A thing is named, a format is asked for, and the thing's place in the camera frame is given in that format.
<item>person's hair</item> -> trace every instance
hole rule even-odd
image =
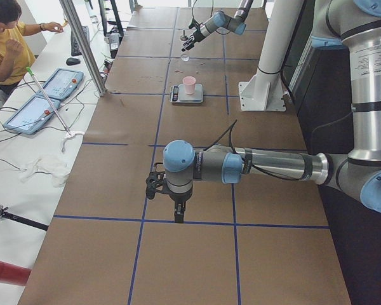
[[[21,6],[16,0],[0,0],[0,22],[8,24],[21,16]]]

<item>blue joint cap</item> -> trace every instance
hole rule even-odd
[[[339,38],[325,38],[312,36],[312,47],[322,50],[340,50],[346,47]]]
[[[164,167],[170,172],[181,172],[193,163],[195,151],[186,141],[176,140],[164,148]]]
[[[246,24],[243,22],[243,23],[241,23],[238,27],[237,27],[237,29],[234,31],[237,35],[243,35],[243,33],[244,33],[244,30],[246,29]]]
[[[217,27],[222,27],[226,23],[226,17],[224,16],[224,13],[222,11],[217,11],[213,15],[213,23]]]
[[[223,183],[238,183],[241,179],[243,171],[243,160],[238,154],[228,153],[223,161],[222,167],[222,182]]]
[[[381,171],[363,186],[360,200],[366,207],[381,213]]]
[[[354,3],[363,12],[376,17],[381,17],[381,0],[354,0]]]

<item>person's hand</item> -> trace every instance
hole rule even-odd
[[[6,54],[16,58],[19,54],[23,53],[24,47],[17,40],[9,39],[6,41]]]
[[[45,30],[50,32],[62,33],[64,28],[58,22],[50,22],[48,24],[44,24]]]

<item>cup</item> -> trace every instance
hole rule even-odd
[[[184,84],[186,94],[192,95],[195,93],[196,78],[193,76],[185,76],[182,80],[182,84]]]
[[[0,261],[0,283],[25,286],[31,269]]]

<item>brown table surface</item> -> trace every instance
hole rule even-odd
[[[194,14],[206,20],[210,9]],[[20,305],[350,304],[312,182],[196,182],[185,224],[173,222],[169,197],[146,200],[167,143],[207,146],[235,119],[236,147],[305,151],[292,105],[240,109],[238,82],[256,73],[265,11],[250,11],[242,36],[214,33],[183,62],[190,19],[188,8],[133,16]],[[204,102],[173,105],[170,86],[188,75]]]

